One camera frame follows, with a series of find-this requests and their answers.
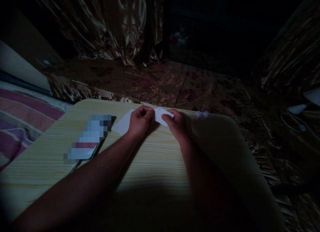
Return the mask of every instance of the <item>wood grain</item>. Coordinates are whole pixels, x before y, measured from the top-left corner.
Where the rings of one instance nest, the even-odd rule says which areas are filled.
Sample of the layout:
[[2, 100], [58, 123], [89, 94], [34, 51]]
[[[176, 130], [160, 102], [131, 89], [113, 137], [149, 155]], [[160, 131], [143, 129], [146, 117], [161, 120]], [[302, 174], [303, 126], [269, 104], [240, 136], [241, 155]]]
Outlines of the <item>wood grain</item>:
[[[56, 121], [1, 173], [10, 220], [71, 170], [72, 165], [63, 164], [63, 153], [68, 148], [64, 137], [70, 136], [64, 133], [65, 120], [70, 124], [81, 116], [113, 115], [117, 117], [116, 123], [131, 108], [139, 106], [87, 99]], [[227, 175], [263, 231], [284, 228], [282, 213], [236, 123], [227, 116], [215, 114], [210, 114], [209, 120], [196, 120], [195, 112], [179, 111], [187, 116], [189, 134]], [[83, 122], [75, 128], [79, 130], [82, 126]], [[119, 137], [118, 133], [111, 132], [100, 151]], [[192, 228], [191, 222], [199, 228], [180, 146], [169, 127], [159, 125], [144, 140], [108, 203], [106, 217], [108, 227], [119, 230], [154, 223], [160, 223], [163, 228], [181, 224]], [[129, 227], [123, 218], [131, 218]]]

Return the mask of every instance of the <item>bed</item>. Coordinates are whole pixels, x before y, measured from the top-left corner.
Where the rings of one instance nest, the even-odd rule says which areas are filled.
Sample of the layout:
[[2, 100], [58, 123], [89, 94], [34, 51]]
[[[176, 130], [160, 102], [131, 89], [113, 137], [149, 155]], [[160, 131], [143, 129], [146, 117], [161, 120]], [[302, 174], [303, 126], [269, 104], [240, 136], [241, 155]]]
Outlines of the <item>bed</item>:
[[72, 105], [0, 81], [0, 171]]

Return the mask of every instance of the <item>curtain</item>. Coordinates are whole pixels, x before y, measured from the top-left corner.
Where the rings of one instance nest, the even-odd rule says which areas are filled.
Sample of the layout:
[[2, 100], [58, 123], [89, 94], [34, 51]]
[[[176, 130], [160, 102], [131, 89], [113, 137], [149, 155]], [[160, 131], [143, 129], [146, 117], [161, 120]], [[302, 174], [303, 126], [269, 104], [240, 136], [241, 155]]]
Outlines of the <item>curtain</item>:
[[162, 57], [163, 0], [37, 0], [81, 59], [121, 58], [143, 68]]
[[269, 93], [300, 96], [320, 86], [320, 0], [304, 0], [252, 75]]

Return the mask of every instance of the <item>white paper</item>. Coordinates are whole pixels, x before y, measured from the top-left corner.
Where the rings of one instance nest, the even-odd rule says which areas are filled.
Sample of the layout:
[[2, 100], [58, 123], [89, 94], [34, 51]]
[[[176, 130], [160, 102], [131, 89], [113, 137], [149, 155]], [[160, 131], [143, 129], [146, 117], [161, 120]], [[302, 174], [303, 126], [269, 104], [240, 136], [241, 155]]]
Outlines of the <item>white paper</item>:
[[112, 127], [112, 130], [115, 130], [120, 135], [124, 135], [125, 133], [127, 133], [130, 125], [131, 113], [134, 111], [134, 109], [130, 109], [129, 112], [125, 114], [123, 118]]
[[[134, 111], [135, 111], [134, 109], [129, 110], [129, 112], [125, 114], [123, 118], [119, 120], [119, 122], [112, 127], [112, 130], [118, 132], [120, 135], [124, 135], [125, 133], [127, 133], [130, 125], [131, 113]], [[168, 126], [168, 124], [161, 118], [163, 114], [167, 114], [171, 117], [174, 117], [173, 114], [171, 114], [170, 112], [167, 112], [161, 107], [154, 109], [154, 112], [155, 112], [154, 120], [164, 126]]]
[[160, 107], [160, 108], [156, 108], [156, 109], [154, 109], [154, 110], [155, 110], [155, 112], [156, 112], [156, 115], [155, 115], [154, 120], [155, 120], [156, 122], [159, 122], [160, 124], [164, 125], [165, 127], [167, 127], [168, 124], [161, 118], [161, 116], [162, 116], [163, 114], [166, 114], [166, 115], [169, 115], [169, 116], [171, 116], [171, 117], [174, 117], [174, 115], [171, 114], [170, 112], [167, 112], [165, 109], [162, 109], [161, 107]]
[[201, 113], [201, 111], [197, 111], [197, 112], [196, 112], [196, 115], [197, 115], [197, 119], [202, 119], [202, 113]]
[[210, 115], [209, 112], [205, 111], [203, 115], [205, 119], [209, 119], [209, 115]]

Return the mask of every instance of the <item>pink striped fabric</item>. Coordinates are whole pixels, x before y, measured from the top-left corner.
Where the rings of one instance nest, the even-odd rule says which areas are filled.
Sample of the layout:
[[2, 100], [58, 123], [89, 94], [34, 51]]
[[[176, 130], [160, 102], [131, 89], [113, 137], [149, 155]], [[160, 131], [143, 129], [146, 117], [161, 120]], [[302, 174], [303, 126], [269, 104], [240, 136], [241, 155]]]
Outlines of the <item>pink striped fabric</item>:
[[0, 89], [0, 171], [63, 114], [32, 96]]

